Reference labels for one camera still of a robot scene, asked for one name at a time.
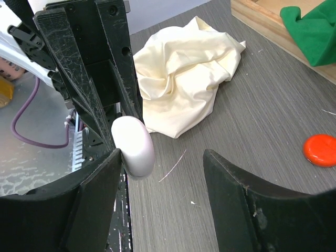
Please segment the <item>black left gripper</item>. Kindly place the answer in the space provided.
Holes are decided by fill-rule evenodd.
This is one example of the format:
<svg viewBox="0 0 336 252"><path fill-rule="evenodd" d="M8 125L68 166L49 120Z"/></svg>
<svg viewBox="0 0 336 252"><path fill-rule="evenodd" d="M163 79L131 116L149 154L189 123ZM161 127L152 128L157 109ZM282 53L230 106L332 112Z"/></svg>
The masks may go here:
<svg viewBox="0 0 336 252"><path fill-rule="evenodd" d="M123 1L62 1L38 11L34 23L83 123L89 146L115 148L113 121L122 112L143 121L142 98Z"/></svg>

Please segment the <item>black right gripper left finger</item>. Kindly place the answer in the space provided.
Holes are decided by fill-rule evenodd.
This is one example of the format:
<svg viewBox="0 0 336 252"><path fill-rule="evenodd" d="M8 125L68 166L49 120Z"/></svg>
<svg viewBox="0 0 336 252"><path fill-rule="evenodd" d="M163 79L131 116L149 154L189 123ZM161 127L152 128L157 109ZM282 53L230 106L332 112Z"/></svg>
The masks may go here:
<svg viewBox="0 0 336 252"><path fill-rule="evenodd" d="M1 197L1 251L105 251L122 168L115 149L24 195Z"/></svg>

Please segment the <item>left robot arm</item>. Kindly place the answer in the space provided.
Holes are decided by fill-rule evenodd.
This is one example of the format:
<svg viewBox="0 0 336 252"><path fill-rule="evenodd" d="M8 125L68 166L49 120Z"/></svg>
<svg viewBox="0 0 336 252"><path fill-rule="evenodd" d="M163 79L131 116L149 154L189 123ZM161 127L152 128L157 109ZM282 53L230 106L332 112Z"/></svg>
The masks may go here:
<svg viewBox="0 0 336 252"><path fill-rule="evenodd" d="M92 145L114 148L113 121L142 119L128 1L1 1L2 56L74 106Z"/></svg>

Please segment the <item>white earbud charging case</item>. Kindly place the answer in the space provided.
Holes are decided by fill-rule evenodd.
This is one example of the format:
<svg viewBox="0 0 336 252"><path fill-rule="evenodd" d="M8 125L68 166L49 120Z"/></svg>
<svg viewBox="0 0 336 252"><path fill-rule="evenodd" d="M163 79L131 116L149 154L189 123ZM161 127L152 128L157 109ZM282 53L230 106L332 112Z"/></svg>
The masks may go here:
<svg viewBox="0 0 336 252"><path fill-rule="evenodd" d="M136 179L149 176L155 163L154 146L145 125L132 116L114 120L111 133L115 147L121 150L125 170Z"/></svg>

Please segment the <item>orange earbud charging case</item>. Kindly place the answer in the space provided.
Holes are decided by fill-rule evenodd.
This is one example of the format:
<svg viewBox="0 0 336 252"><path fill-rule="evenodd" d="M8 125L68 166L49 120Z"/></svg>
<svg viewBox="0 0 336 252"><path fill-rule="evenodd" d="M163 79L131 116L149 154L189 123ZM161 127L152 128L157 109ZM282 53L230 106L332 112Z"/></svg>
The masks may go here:
<svg viewBox="0 0 336 252"><path fill-rule="evenodd" d="M327 134L316 134L303 144L305 158L320 167L335 166L335 137Z"/></svg>

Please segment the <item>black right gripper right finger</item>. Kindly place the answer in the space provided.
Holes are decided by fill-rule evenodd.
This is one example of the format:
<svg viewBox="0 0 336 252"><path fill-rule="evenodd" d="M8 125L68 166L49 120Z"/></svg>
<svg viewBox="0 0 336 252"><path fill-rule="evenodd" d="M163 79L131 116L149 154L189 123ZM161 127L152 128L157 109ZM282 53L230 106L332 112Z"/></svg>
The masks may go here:
<svg viewBox="0 0 336 252"><path fill-rule="evenodd" d="M335 190L296 192L213 150L203 166L220 251L335 251Z"/></svg>

